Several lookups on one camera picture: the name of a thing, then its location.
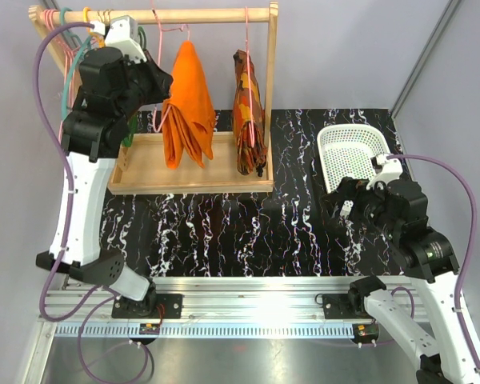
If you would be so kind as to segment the orange trousers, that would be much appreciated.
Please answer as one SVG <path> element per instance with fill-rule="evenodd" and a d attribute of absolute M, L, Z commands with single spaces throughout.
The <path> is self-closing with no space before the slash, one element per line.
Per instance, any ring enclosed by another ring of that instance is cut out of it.
<path fill-rule="evenodd" d="M 182 155 L 187 153 L 203 168 L 203 157 L 214 158 L 212 139 L 216 119 L 206 76 L 192 42 L 184 41 L 180 45 L 172 77 L 170 97 L 162 105 L 166 166 L 177 169 Z"/>

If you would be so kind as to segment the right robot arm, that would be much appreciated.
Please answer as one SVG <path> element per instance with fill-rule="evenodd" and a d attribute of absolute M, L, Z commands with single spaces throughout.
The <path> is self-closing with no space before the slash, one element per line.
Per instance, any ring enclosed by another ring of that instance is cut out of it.
<path fill-rule="evenodd" d="M 369 183 L 345 177 L 338 195 L 348 214 L 389 242 L 425 307 L 427 333 L 393 299 L 379 277 L 353 281 L 349 312 L 380 324 L 414 364 L 420 383 L 480 383 L 480 340 L 459 287 L 461 268 L 450 241 L 428 224 L 428 199 L 411 180 Z"/>

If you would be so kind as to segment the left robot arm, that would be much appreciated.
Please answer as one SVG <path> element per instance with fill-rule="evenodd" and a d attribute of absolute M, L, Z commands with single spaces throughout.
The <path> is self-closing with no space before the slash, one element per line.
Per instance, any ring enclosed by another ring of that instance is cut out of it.
<path fill-rule="evenodd" d="M 135 58 L 118 48 L 85 54 L 71 112 L 62 123 L 65 172 L 58 226 L 50 248 L 36 265 L 51 274 L 103 286 L 120 295 L 130 311 L 148 318 L 157 309 L 156 285 L 133 271 L 119 251 L 101 248 L 99 227 L 107 185 L 129 121 L 140 107 L 164 101 L 172 77 L 150 54 Z"/>

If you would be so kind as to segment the yellow plastic hanger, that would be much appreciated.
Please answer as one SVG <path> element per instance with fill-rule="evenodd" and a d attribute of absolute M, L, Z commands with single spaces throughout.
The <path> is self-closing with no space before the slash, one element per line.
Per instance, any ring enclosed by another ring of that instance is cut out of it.
<path fill-rule="evenodd" d="M 91 8 L 86 6 L 82 9 L 83 21 L 95 26 L 95 30 L 87 29 L 91 45 L 96 44 L 98 48 L 105 46 L 105 39 L 111 28 L 112 11 L 113 9 L 97 10 L 91 17 Z"/>

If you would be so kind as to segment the green plastic hanger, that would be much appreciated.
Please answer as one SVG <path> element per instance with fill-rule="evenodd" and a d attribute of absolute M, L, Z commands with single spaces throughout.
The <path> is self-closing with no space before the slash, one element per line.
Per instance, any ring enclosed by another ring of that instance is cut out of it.
<path fill-rule="evenodd" d="M 146 39 L 146 33 L 142 26 L 138 27 L 138 37 L 139 37 L 140 46 L 144 50 L 146 48 L 147 39 Z M 129 120 L 129 133 L 122 140 L 122 144 L 124 145 L 124 147 L 126 148 L 131 147 L 133 143 L 134 135 L 137 132 L 137 129 L 138 129 L 138 118 L 137 118 L 137 115 L 134 114 Z"/>

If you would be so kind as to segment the teal plastic hanger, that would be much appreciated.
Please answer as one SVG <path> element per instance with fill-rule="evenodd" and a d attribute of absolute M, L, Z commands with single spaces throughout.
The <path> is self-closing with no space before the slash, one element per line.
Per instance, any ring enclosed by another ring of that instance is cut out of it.
<path fill-rule="evenodd" d="M 76 69 L 77 65 L 82 59 L 82 56 L 88 50 L 91 50 L 92 45 L 90 44 L 90 36 L 88 35 L 84 42 L 80 41 L 80 38 L 75 35 L 77 42 L 80 43 L 79 48 L 76 51 L 70 52 L 70 66 L 65 74 L 65 83 L 62 92 L 61 98 L 61 120 L 63 121 L 68 115 L 68 110 L 70 108 L 70 102 L 74 99 L 74 80 L 76 79 Z"/>

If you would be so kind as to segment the pink empty hanger left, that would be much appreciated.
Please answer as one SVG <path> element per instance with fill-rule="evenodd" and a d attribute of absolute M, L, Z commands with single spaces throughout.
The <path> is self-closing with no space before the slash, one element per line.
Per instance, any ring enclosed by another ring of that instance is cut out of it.
<path fill-rule="evenodd" d="M 65 42 L 65 40 L 63 38 L 63 33 L 60 33 L 60 35 L 58 35 L 56 38 L 54 38 L 54 43 L 58 48 L 60 48 L 62 50 L 62 56 L 63 56 L 63 71 L 62 71 L 62 73 L 63 73 L 63 86 L 62 86 L 62 91 L 63 91 L 63 87 L 64 87 L 64 83 L 65 83 L 65 74 L 66 74 L 66 71 L 69 69 L 69 66 L 70 66 L 70 52 L 71 51 L 76 51 L 76 49 L 79 48 L 80 44 L 78 43 L 78 46 L 75 49 L 70 48 L 70 46 Z M 77 88 L 79 87 L 77 70 L 76 70 L 75 74 L 76 74 L 76 79 L 74 80 L 74 85 L 75 85 L 74 99 L 70 102 L 70 107 L 73 105 L 73 101 L 75 100 L 76 93 L 78 92 Z M 60 122 L 58 139 L 59 140 L 62 139 L 62 122 Z"/>

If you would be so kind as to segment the camouflage patterned trousers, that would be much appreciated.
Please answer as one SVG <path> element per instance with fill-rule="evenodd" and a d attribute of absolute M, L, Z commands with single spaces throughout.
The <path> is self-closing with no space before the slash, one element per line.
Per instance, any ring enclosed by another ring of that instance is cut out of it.
<path fill-rule="evenodd" d="M 255 77 L 254 64 L 250 60 L 250 73 L 252 83 L 253 116 L 255 129 L 255 145 L 250 147 L 249 133 L 249 101 L 246 72 L 246 52 L 237 50 L 233 55 L 236 89 L 232 109 L 232 127 L 237 149 L 237 169 L 241 175 L 247 176 L 256 173 L 263 176 L 268 153 L 265 144 L 265 115 L 262 108 L 258 81 Z"/>

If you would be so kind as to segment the white perforated plastic basket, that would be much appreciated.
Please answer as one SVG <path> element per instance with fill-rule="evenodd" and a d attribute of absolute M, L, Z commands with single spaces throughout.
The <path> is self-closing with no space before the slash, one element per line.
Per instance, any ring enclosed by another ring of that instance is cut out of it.
<path fill-rule="evenodd" d="M 375 176 L 371 159 L 390 154 L 382 132 L 366 124 L 339 124 L 322 128 L 317 136 L 318 153 L 326 191 L 335 191 L 344 177 Z"/>

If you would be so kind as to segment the wooden clothes rack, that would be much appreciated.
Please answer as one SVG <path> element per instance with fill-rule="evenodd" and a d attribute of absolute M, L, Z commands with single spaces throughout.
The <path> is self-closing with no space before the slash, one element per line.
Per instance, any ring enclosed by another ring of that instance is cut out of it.
<path fill-rule="evenodd" d="M 114 12 L 111 17 L 113 19 L 124 15 L 131 16 L 137 23 L 145 20 L 141 10 Z M 42 45 L 48 46 L 61 32 L 77 26 L 94 29 L 92 24 L 83 21 L 82 13 L 77 12 L 61 21 L 58 28 L 45 36 Z M 268 149 L 263 176 L 258 177 L 255 172 L 244 176 L 238 172 L 233 130 L 214 131 L 212 139 L 214 158 L 209 160 L 203 157 L 205 164 L 203 168 L 198 166 L 187 153 L 182 155 L 177 169 L 168 168 L 165 163 L 162 132 L 153 132 L 152 123 L 155 106 L 158 106 L 156 123 L 160 123 L 164 100 L 159 104 L 142 106 L 137 111 L 138 129 L 133 143 L 129 148 L 122 144 L 107 188 L 112 194 L 214 194 L 272 191 L 274 187 L 270 152 L 272 95 L 271 93 L 260 94 L 260 99 L 265 115 L 264 140 Z M 55 145 L 60 152 L 66 172 L 70 167 L 64 159 L 61 144 L 62 140 L 57 138 Z"/>

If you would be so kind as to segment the aluminium mounting rail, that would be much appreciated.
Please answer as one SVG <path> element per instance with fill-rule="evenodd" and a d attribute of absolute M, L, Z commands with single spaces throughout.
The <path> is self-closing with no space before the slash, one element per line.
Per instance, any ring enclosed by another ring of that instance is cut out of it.
<path fill-rule="evenodd" d="M 100 246 L 122 253 L 156 285 L 147 316 L 111 289 L 66 276 L 67 294 L 45 286 L 44 318 L 112 321 L 109 335 L 137 337 L 148 322 L 160 337 L 323 337 L 330 320 L 319 296 L 367 276 L 410 287 L 389 242 L 360 222 L 328 226 L 317 159 L 276 158 L 270 192 L 127 194 L 106 189 Z"/>

